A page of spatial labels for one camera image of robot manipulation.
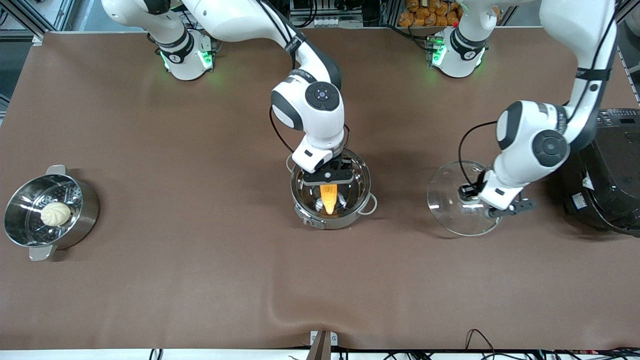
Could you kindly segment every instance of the pot handle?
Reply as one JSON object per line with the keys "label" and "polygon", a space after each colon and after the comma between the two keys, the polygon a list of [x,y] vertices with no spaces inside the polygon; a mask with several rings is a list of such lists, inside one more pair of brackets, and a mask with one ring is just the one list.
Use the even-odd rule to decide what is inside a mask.
{"label": "pot handle", "polygon": [[29,259],[31,261],[43,261],[49,259],[51,254],[53,254],[53,252],[56,251],[57,248],[58,246],[56,245],[49,245],[46,247],[31,247],[29,248]]}
{"label": "pot handle", "polygon": [[51,165],[45,175],[66,175],[67,167],[65,165]]}
{"label": "pot handle", "polygon": [[367,205],[369,204],[369,200],[371,200],[371,199],[373,199],[373,209],[371,209],[371,211],[368,212],[368,213],[363,213],[362,210],[360,210],[360,211],[358,211],[358,214],[367,216],[367,215],[371,215],[374,212],[376,212],[376,209],[378,208],[378,198],[375,195],[373,195],[372,193],[369,193],[369,197],[367,198],[367,202],[365,202],[365,204],[364,204],[364,206],[362,208],[363,209],[366,208]]}
{"label": "pot handle", "polygon": [[289,155],[287,157],[287,160],[284,162],[284,165],[287,167],[287,170],[293,174],[293,168],[289,167],[289,162],[291,161],[291,158],[293,158],[293,154]]}

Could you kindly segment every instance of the bread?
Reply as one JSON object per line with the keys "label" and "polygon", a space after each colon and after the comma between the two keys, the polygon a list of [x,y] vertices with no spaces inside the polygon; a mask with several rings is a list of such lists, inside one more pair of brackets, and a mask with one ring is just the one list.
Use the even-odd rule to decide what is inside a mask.
{"label": "bread", "polygon": [[427,8],[419,8],[415,12],[415,18],[424,20],[424,19],[429,17],[429,14],[430,14],[429,9],[427,9]]}
{"label": "bread", "polygon": [[437,18],[436,14],[434,14],[434,13],[429,14],[429,17],[424,19],[424,25],[425,26],[435,26],[436,18]]}
{"label": "bread", "polygon": [[436,26],[446,26],[447,25],[447,18],[444,16],[438,16],[436,17]]}
{"label": "bread", "polygon": [[456,12],[449,12],[447,14],[447,25],[454,26],[458,20],[458,14]]}
{"label": "bread", "polygon": [[398,18],[398,26],[408,28],[411,25],[413,25],[413,14],[410,12],[403,12],[400,14],[400,18]]}
{"label": "bread", "polygon": [[438,16],[446,15],[447,10],[449,9],[449,3],[445,3],[444,1],[439,1],[438,3],[440,4],[440,6],[438,6],[436,9],[436,15]]}
{"label": "bread", "polygon": [[405,4],[406,4],[406,9],[412,13],[420,8],[419,0],[406,0]]}
{"label": "bread", "polygon": [[429,2],[429,12],[435,13],[440,8],[440,0],[431,0]]}

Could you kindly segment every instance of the control panel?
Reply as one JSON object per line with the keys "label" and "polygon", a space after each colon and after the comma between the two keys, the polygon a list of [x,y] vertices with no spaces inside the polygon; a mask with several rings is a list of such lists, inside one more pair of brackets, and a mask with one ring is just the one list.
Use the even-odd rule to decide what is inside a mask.
{"label": "control panel", "polygon": [[640,127],[639,109],[602,109],[598,114],[598,127]]}

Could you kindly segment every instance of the sticker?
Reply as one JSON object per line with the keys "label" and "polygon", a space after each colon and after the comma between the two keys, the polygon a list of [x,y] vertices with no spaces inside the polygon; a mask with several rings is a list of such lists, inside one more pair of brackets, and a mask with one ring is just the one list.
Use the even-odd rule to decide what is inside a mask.
{"label": "sticker", "polygon": [[576,210],[584,209],[587,207],[587,202],[584,200],[584,196],[582,196],[582,193],[572,195],[571,198],[573,199],[573,205],[575,206]]}
{"label": "sticker", "polygon": [[582,186],[595,191],[595,189],[593,188],[593,182],[591,181],[591,176],[589,176],[589,172],[587,172],[587,176],[582,179]]}

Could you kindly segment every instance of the table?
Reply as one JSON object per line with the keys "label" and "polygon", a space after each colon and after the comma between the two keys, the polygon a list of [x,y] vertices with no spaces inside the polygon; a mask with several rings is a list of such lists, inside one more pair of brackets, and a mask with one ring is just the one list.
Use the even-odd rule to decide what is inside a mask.
{"label": "table", "polygon": [[[519,99],[567,100],[569,50],[499,29],[481,67],[450,79],[387,29],[308,35],[342,67],[350,149],[380,202],[339,231],[293,211],[267,116],[290,64],[274,43],[225,44],[215,72],[186,83],[144,34],[49,33],[31,50],[0,128],[0,200],[64,163],[101,213],[54,261],[0,241],[0,348],[294,347],[314,329],[343,347],[462,348],[471,328],[496,348],[637,345],[640,243],[564,217],[553,179],[526,189],[540,208],[482,238],[448,233],[426,204],[470,126]],[[613,106],[637,106],[619,58]],[[493,131],[466,157],[490,163]]]}

